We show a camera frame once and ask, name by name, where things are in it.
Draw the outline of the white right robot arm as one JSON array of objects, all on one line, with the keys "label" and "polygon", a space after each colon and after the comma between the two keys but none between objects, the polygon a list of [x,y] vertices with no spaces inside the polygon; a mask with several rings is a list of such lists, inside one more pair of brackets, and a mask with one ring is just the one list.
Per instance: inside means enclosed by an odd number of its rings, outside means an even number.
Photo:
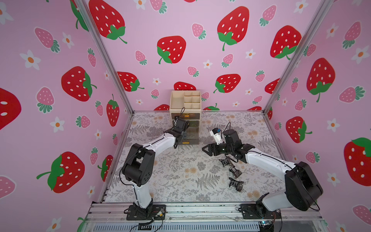
[{"label": "white right robot arm", "polygon": [[221,131],[214,128],[210,135],[215,142],[202,148],[210,157],[232,155],[234,162],[240,160],[260,167],[284,182],[283,190],[266,193],[256,201],[258,216],[263,218],[267,213],[292,207],[307,211],[323,194],[318,179],[306,162],[294,163],[266,154],[251,144],[242,143],[233,129]]}]

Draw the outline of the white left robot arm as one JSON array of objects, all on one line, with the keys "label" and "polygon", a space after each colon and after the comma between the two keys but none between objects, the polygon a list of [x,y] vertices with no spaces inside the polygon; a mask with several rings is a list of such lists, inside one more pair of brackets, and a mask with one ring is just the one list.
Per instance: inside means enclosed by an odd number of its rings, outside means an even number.
[{"label": "white left robot arm", "polygon": [[150,180],[156,155],[169,148],[177,148],[182,143],[189,121],[176,118],[172,128],[162,136],[144,145],[133,144],[120,170],[125,179],[133,186],[135,201],[129,207],[129,219],[147,219],[152,216],[153,198],[147,185]]}]

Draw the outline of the clear smoky bottom drawer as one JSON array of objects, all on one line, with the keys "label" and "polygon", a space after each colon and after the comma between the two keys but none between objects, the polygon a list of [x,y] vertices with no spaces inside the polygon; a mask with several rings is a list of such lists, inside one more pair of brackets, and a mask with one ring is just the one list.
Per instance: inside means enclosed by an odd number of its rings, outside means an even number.
[{"label": "clear smoky bottom drawer", "polygon": [[198,145],[199,144],[199,128],[190,127],[183,132],[181,141],[178,145]]}]

